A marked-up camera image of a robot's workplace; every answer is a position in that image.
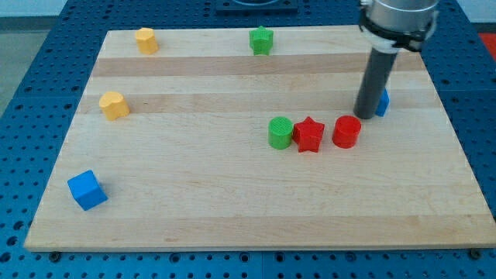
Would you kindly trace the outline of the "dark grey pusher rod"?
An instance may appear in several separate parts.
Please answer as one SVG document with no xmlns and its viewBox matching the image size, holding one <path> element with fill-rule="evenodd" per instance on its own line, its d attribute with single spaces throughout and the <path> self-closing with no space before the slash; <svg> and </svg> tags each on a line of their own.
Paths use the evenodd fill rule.
<svg viewBox="0 0 496 279">
<path fill-rule="evenodd" d="M 371 50 L 353 107 L 357 118 L 371 119 L 375 116 L 397 55 L 382 53 L 374 48 Z"/>
</svg>

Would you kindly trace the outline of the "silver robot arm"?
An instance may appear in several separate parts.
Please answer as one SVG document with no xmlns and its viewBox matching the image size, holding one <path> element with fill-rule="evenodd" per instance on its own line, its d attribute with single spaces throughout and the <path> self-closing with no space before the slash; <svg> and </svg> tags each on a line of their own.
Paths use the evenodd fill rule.
<svg viewBox="0 0 496 279">
<path fill-rule="evenodd" d="M 398 52 L 401 49 L 420 52 L 433 35 L 438 3 L 438 0 L 359 2 L 359 28 L 370 42 L 371 52 L 353 108 L 356 117 L 374 117 Z"/>
</svg>

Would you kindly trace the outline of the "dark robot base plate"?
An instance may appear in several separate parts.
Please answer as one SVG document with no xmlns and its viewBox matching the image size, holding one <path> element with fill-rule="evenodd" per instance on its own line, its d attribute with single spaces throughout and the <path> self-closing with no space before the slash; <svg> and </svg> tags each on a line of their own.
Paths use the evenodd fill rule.
<svg viewBox="0 0 496 279">
<path fill-rule="evenodd" d="M 241 12 L 289 12 L 298 11 L 298 0 L 215 0 L 216 15 L 230 15 Z"/>
</svg>

